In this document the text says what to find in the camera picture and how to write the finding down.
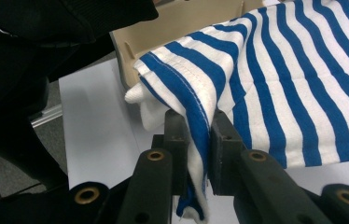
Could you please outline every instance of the gray floor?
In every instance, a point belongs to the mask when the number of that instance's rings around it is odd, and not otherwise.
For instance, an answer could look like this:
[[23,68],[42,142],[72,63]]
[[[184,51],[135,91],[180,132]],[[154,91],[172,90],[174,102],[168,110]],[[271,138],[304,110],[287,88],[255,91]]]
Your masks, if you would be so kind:
[[[115,57],[115,53],[108,54],[101,60],[93,63],[104,62]],[[51,108],[61,103],[61,95],[58,81],[49,85],[49,101],[47,108]],[[64,149],[63,118],[54,119],[48,123],[35,128],[35,132],[44,144],[52,157],[61,165],[62,169],[67,172],[66,155]],[[37,182],[24,174],[20,169],[0,158],[0,192],[2,196],[8,196],[19,190],[28,188]],[[26,192],[41,192],[45,188],[38,186],[27,190]]]

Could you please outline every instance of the white table surface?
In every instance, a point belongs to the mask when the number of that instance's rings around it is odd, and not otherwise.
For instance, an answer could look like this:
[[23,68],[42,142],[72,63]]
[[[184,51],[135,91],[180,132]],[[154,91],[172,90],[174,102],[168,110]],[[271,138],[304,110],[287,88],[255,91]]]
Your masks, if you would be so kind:
[[[137,105],[128,105],[116,59],[59,80],[70,187],[95,181],[112,188],[131,176],[139,154],[150,148]],[[302,187],[320,194],[326,184],[349,185],[349,162],[287,170]],[[207,188],[210,223],[238,223],[232,197],[213,196]],[[193,223],[173,216],[173,223]]]

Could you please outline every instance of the black plastic part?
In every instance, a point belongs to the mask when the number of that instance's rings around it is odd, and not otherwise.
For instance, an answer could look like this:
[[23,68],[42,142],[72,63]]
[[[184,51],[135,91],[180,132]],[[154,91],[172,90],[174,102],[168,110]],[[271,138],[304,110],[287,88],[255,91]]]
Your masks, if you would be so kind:
[[226,114],[217,111],[211,129],[208,176],[215,195],[233,196],[241,187],[241,176],[234,159],[246,147]]
[[233,198],[233,207],[239,223],[261,224],[262,217],[247,190],[239,190]]
[[122,181],[115,187],[110,189],[107,203],[105,204],[105,210],[102,213],[102,224],[115,224],[119,218],[119,211],[124,202],[126,191],[128,190],[131,178]]
[[118,224],[171,222],[172,155],[164,149],[143,152],[119,213]]
[[62,216],[51,223],[97,224],[108,199],[108,187],[101,183],[86,182],[72,188],[64,201],[67,205]]
[[303,192],[305,192],[306,195],[316,204],[318,207],[320,207],[320,196],[309,191],[308,189],[302,188]]
[[323,224],[331,221],[269,154],[259,150],[242,153],[239,170],[261,223]]
[[154,134],[152,136],[151,148],[163,148],[163,134]]
[[173,195],[186,195],[187,193],[188,143],[188,127],[183,116],[177,114],[172,109],[168,110],[165,114],[162,147],[172,154],[174,161]]
[[327,185],[323,188],[320,204],[323,212],[336,224],[349,224],[349,186]]

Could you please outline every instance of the blue and white striped towel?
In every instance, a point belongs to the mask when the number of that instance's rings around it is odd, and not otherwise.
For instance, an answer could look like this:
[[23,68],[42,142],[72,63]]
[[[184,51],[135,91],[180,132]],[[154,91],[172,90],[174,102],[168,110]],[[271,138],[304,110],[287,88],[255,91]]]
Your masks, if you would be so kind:
[[268,151],[285,168],[349,161],[349,0],[260,8],[152,50],[134,67],[142,83],[126,100],[141,103],[148,128],[167,107],[187,118],[192,184],[179,216],[207,222],[217,108],[248,148]]

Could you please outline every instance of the striped fabric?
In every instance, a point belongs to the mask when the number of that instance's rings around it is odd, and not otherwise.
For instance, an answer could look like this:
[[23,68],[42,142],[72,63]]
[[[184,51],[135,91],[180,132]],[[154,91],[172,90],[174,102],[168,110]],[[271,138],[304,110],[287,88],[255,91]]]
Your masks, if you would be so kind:
[[349,161],[349,0],[260,8],[152,50],[134,67],[152,95],[188,121],[192,183],[179,216],[207,222],[217,108],[248,148],[269,152],[284,168]]

